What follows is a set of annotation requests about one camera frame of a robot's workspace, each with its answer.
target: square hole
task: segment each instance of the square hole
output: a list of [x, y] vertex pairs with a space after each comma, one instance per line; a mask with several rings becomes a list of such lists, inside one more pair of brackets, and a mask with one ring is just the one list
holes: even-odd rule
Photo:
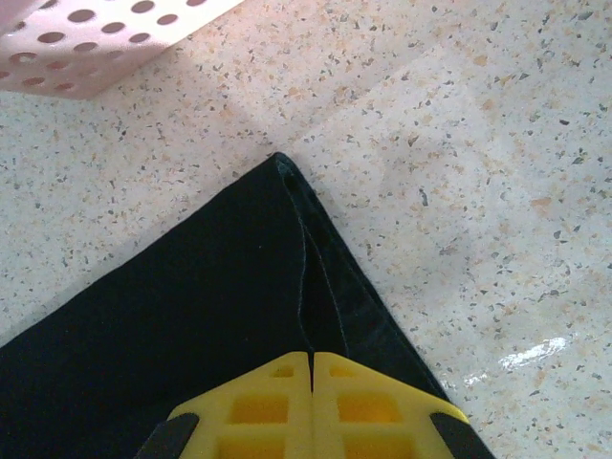
[[338, 396], [342, 423], [399, 423], [402, 415], [395, 400], [382, 393], [344, 394]]
[[285, 442], [282, 438], [225, 438], [217, 445], [215, 459], [283, 459]]
[[345, 437], [344, 457], [346, 459], [416, 459], [410, 441], [397, 436]]
[[289, 365], [277, 368], [273, 373], [273, 378], [291, 378], [294, 375], [294, 368]]
[[329, 376], [332, 378], [355, 378], [357, 375], [348, 368], [341, 366], [332, 366], [329, 369]]
[[289, 399], [284, 395], [245, 395], [234, 401], [229, 423], [284, 424], [288, 414]]

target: pink plastic crate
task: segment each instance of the pink plastic crate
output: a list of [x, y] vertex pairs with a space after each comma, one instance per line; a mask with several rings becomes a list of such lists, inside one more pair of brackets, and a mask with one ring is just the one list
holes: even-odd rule
[[242, 0], [0, 0], [0, 90], [90, 98]]

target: pink basket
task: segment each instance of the pink basket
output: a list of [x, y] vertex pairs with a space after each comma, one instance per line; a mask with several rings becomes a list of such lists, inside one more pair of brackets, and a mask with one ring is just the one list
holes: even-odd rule
[[0, 0], [0, 90], [90, 98], [242, 0]]

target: speckled floor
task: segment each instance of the speckled floor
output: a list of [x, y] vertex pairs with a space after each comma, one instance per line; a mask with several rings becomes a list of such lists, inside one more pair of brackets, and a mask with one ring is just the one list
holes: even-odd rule
[[94, 101], [0, 95], [0, 343], [282, 150], [499, 458], [612, 457], [611, 17], [247, 0]]

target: dark fabric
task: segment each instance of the dark fabric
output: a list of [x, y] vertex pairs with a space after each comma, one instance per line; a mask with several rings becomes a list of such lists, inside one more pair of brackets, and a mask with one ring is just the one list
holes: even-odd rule
[[275, 154], [0, 349], [0, 457], [133, 457], [176, 404], [295, 350], [446, 398]]

